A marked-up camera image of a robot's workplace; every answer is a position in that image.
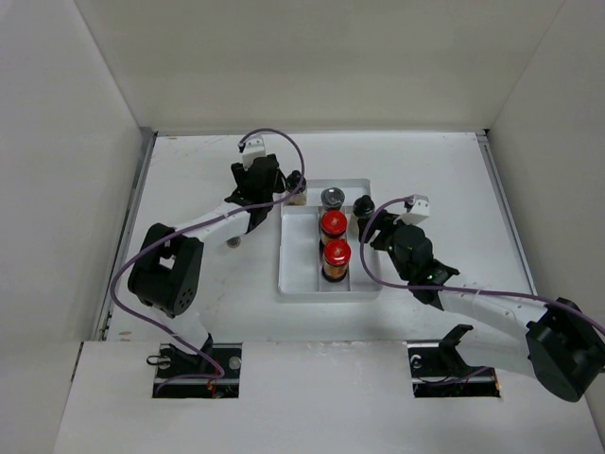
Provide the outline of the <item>white salt knob-top bottle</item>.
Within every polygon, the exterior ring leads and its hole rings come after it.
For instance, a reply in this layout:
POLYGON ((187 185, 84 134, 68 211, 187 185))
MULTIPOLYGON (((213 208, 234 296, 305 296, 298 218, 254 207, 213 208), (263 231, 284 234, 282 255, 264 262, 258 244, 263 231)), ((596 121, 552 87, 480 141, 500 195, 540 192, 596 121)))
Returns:
POLYGON ((375 210, 375 204, 370 195, 356 199, 350 216, 350 228, 353 235, 359 236, 375 210))

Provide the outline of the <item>red-lid sauce jar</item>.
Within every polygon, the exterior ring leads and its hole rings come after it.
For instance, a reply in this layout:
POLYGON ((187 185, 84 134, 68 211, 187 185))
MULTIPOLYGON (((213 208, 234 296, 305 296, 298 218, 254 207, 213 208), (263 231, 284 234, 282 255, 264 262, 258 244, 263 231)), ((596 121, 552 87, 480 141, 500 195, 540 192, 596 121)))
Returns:
POLYGON ((323 246, 345 237, 348 228, 346 215, 339 210, 326 211, 320 217, 320 241, 323 246))
POLYGON ((352 250, 345 239, 334 239, 323 247, 322 268, 323 277, 331 283, 342 281, 348 272, 352 250))

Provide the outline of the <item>knob-top spice grinder bottle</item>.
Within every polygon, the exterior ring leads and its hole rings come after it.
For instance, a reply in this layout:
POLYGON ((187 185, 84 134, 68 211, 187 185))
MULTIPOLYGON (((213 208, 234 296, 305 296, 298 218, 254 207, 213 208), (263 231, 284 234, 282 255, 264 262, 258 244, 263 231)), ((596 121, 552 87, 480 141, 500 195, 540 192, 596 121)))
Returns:
POLYGON ((290 206, 305 206, 307 201, 307 183, 299 170, 293 170, 285 179, 285 189, 291 194, 286 201, 290 206))

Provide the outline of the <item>black-cap spice bottle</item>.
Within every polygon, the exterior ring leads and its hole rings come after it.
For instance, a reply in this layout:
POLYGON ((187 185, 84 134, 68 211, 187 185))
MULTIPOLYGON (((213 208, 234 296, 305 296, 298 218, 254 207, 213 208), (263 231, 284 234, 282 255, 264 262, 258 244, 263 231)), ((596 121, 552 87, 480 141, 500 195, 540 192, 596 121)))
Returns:
POLYGON ((227 246, 234 249, 234 248, 238 248, 241 244, 241 238, 240 237, 234 237, 231 238, 227 241, 227 246))

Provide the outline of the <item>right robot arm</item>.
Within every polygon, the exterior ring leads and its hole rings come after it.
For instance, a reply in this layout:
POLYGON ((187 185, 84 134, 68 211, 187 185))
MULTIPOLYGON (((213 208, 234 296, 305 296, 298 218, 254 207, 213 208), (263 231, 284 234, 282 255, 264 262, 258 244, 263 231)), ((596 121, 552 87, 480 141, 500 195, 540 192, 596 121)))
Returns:
POLYGON ((579 401, 604 370, 604 329, 564 298, 488 290, 434 257, 424 230, 380 210, 357 222, 361 245, 388 255, 401 289, 425 306, 463 315, 512 339, 511 345, 473 341, 470 324, 458 324, 440 339, 441 368, 460 374, 493 367, 535 378, 567 402, 579 401))

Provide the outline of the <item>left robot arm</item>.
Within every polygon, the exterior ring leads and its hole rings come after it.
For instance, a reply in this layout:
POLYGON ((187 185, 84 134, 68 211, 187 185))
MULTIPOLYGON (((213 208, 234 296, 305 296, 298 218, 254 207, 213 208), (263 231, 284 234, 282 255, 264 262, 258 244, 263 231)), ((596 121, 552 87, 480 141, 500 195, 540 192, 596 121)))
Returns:
POLYGON ((153 311, 143 319, 163 329, 181 345, 179 363, 199 377, 212 366, 210 339, 194 302, 204 253, 228 240, 252 232, 285 192, 285 177, 275 155, 258 152, 232 165, 235 190, 214 211, 184 224, 152 225, 139 254, 130 261, 128 290, 153 311))

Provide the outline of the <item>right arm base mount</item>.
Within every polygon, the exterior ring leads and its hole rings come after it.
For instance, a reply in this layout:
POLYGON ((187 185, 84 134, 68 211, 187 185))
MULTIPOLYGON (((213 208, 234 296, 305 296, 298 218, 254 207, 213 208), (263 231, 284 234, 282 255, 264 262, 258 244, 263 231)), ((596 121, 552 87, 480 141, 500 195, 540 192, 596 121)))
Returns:
POLYGON ((412 392, 416 398, 499 398, 493 368, 469 366, 458 352, 469 324, 455 326, 440 340, 415 340, 407 344, 412 392))

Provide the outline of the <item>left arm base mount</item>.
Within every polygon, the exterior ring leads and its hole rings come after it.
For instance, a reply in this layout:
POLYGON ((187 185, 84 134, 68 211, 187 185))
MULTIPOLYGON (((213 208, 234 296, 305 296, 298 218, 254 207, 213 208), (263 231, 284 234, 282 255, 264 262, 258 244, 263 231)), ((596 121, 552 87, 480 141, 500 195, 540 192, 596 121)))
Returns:
POLYGON ((155 399, 235 399, 239 396, 243 345, 216 343, 205 352, 222 367, 224 374, 207 359, 184 353, 164 343, 159 352, 147 357, 154 368, 151 396, 155 399))

